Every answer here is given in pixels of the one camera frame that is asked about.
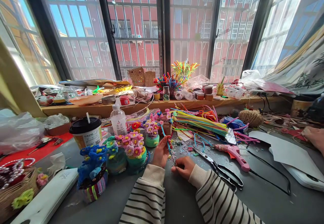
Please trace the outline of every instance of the orange bowl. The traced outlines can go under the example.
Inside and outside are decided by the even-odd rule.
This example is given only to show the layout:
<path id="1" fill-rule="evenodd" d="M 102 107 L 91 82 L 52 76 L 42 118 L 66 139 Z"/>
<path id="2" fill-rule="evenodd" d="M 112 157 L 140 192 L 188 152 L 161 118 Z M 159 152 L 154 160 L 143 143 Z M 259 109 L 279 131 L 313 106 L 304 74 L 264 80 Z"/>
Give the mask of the orange bowl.
<path id="1" fill-rule="evenodd" d="M 74 105 L 93 104 L 99 102 L 102 96 L 103 96 L 102 94 L 96 94 L 96 95 L 74 97 L 74 98 L 70 98 L 69 101 Z"/>

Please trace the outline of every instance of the wooden shelf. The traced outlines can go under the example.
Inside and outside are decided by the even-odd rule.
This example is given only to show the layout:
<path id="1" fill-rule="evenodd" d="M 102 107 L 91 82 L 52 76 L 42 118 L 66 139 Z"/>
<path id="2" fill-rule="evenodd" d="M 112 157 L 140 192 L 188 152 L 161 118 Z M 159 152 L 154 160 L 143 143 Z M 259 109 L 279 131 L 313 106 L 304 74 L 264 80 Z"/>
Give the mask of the wooden shelf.
<path id="1" fill-rule="evenodd" d="M 269 97 L 269 102 L 285 102 L 285 100 L 281 97 L 272 96 Z M 189 101 L 189 100 L 171 100 L 168 102 L 160 101 L 153 102 L 148 107 L 149 109 L 157 109 L 159 108 L 162 112 L 167 108 L 174 108 L 175 104 L 179 105 L 182 103 L 188 110 L 200 110 L 202 105 L 207 105 L 209 107 L 214 106 L 218 107 L 226 107 L 226 106 L 236 106 L 236 105 L 244 105 L 246 103 L 253 104 L 262 102 L 263 100 L 260 97 L 250 97 L 244 99 L 231 99 L 231 98 L 222 98 L 221 100 L 198 100 L 198 101 Z M 126 113 L 126 115 L 135 113 L 143 108 L 145 108 L 147 104 L 139 103 L 135 106 L 122 107 L 121 109 Z M 86 112 L 91 115 L 101 115 L 103 118 L 108 118 L 112 111 L 111 105 L 88 105 L 88 106 L 78 106 L 78 105 L 62 105 L 62 106 L 47 106 L 42 107 L 43 112 L 47 115 L 55 115 L 61 113 L 67 116 L 76 116 L 76 117 L 84 117 Z"/>

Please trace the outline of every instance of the striped shirt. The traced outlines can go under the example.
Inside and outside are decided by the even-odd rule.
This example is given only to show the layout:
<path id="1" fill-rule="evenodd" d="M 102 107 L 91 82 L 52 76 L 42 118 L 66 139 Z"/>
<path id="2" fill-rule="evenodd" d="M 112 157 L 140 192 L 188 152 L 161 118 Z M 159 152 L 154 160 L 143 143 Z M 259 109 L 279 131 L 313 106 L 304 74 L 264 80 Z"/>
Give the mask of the striped shirt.
<path id="1" fill-rule="evenodd" d="M 119 223 L 164 223 L 164 169 L 148 164 L 129 196 Z M 262 224 L 214 171 L 195 165 L 189 182 L 198 191 L 196 200 L 205 223 Z"/>

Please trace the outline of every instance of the person's left hand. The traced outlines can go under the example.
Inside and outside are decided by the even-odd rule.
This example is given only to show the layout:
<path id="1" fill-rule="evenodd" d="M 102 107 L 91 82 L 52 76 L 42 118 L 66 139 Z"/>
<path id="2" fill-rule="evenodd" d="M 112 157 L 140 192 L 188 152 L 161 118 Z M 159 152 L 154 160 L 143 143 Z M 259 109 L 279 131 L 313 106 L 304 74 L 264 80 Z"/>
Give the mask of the person's left hand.
<path id="1" fill-rule="evenodd" d="M 166 165 L 166 161 L 168 160 L 169 156 L 169 149 L 167 142 L 170 141 L 171 136 L 165 136 L 157 145 L 154 157 L 152 161 L 152 165 L 164 168 Z"/>

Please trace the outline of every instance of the gray table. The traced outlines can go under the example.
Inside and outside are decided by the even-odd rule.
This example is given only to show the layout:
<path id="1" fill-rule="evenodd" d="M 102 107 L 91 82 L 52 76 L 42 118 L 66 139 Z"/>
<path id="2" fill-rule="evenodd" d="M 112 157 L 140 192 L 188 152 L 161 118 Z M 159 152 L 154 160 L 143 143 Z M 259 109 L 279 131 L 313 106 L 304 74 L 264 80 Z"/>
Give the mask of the gray table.
<path id="1" fill-rule="evenodd" d="M 285 136 L 276 133 L 273 133 L 273 135 L 295 143 Z M 273 161 L 273 157 L 268 151 L 268 144 L 261 143 L 257 147 L 259 148 L 257 152 L 255 146 L 250 146 L 250 149 L 290 179 L 291 196 L 287 196 L 253 174 L 242 172 L 239 164 L 230 160 L 227 154 L 214 152 L 213 150 L 207 151 L 207 154 L 213 157 L 217 163 L 227 166 L 239 175 L 244 182 L 244 188 L 242 191 L 237 191 L 237 196 L 265 223 L 323 223 L 324 193 L 302 187 L 280 163 Z M 324 158 L 322 155 L 307 147 L 303 148 L 310 153 L 314 162 L 324 173 Z M 79 149 L 73 139 L 55 150 L 51 155 L 59 152 L 63 152 L 66 159 L 70 158 L 66 163 L 71 167 L 78 167 L 83 159 L 79 155 Z M 245 150 L 242 150 L 241 154 L 258 174 L 283 189 L 287 188 L 286 180 L 275 170 L 251 156 Z M 177 157 L 181 156 L 185 156 L 185 153 L 183 152 L 181 155 L 177 153 Z M 193 157 L 193 159 L 202 168 L 206 170 L 210 168 L 201 157 Z M 172 160 L 168 160 L 164 179 L 166 223 L 203 223 L 203 218 L 195 200 L 195 188 L 180 176 L 172 174 L 170 171 L 172 165 Z M 43 169 L 50 166 L 49 156 L 38 162 L 36 166 L 43 167 Z M 118 223 L 134 183 L 142 174 L 143 171 L 135 176 L 129 176 L 127 173 L 109 176 L 106 191 L 96 202 L 89 205 L 80 200 L 76 187 L 74 187 L 64 199 L 50 223 Z"/>

